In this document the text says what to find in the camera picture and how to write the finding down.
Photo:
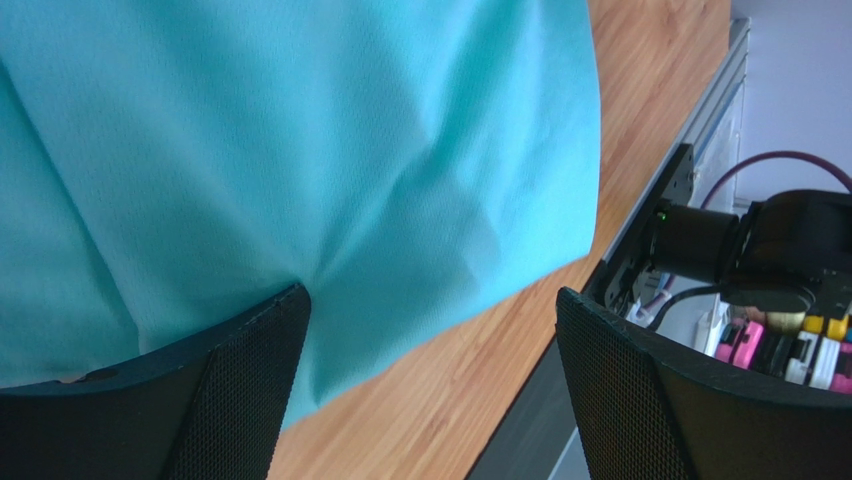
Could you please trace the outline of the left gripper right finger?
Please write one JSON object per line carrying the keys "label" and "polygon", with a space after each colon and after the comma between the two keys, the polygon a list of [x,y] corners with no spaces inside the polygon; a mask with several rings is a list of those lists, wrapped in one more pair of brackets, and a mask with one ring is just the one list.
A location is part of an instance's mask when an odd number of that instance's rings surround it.
{"label": "left gripper right finger", "polygon": [[742,370],[569,288],[556,340],[594,479],[847,479],[851,399]]}

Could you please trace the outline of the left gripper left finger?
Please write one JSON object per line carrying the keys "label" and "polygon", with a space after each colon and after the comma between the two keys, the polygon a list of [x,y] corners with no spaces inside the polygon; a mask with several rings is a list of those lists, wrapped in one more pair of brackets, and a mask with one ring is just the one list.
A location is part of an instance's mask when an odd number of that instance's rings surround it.
{"label": "left gripper left finger", "polygon": [[311,314],[295,284],[70,383],[1,392],[5,479],[263,479]]}

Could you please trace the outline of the teal green t shirt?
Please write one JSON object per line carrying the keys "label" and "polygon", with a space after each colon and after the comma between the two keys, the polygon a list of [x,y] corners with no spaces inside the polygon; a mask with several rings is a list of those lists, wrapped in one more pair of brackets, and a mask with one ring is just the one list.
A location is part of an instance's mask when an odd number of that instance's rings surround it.
{"label": "teal green t shirt", "polygon": [[1,383],[301,283],[292,425],[585,256],[600,148],[584,1],[5,1]]}

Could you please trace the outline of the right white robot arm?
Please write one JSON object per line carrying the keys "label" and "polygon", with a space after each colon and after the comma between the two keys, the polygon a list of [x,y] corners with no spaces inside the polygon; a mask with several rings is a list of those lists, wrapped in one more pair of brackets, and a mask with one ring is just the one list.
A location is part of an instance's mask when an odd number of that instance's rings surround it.
{"label": "right white robot arm", "polygon": [[676,303],[702,295],[836,319],[851,307],[850,194],[786,191],[752,203],[743,216],[664,204],[647,238],[652,269],[699,284],[666,300],[652,331]]}

